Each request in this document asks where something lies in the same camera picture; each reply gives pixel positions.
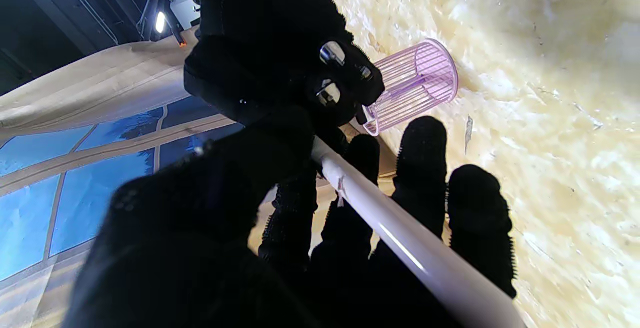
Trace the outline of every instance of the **gloved hand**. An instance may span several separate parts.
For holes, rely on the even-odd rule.
[[[380,71],[353,45],[333,0],[196,1],[201,39],[185,60],[184,86],[235,121],[250,125],[274,107],[294,103],[314,123],[338,126],[384,88]],[[328,40],[339,42],[352,63],[370,68],[362,82],[349,77],[359,77],[359,71],[336,78],[343,94],[332,108],[313,101],[313,90],[333,69],[319,55]],[[366,99],[357,102],[359,97]]]

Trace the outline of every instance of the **ceiling light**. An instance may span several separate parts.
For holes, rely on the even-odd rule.
[[[162,33],[163,30],[165,30],[166,19],[164,12],[158,12],[158,16],[155,18],[155,30],[157,30],[157,32]]]

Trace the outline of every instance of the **plastic grid cup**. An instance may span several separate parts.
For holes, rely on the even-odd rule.
[[[373,105],[363,107],[364,128],[370,135],[451,101],[458,91],[456,65],[435,39],[394,53],[375,66],[382,73],[386,90]]]

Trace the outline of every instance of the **white pipe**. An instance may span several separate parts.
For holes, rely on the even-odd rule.
[[[322,140],[311,157],[322,173],[458,322],[469,328],[523,328],[511,299],[384,195]]]

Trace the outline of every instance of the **white strip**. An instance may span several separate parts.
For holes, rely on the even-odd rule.
[[[358,214],[462,325],[523,328],[511,299],[315,138],[311,157]]]

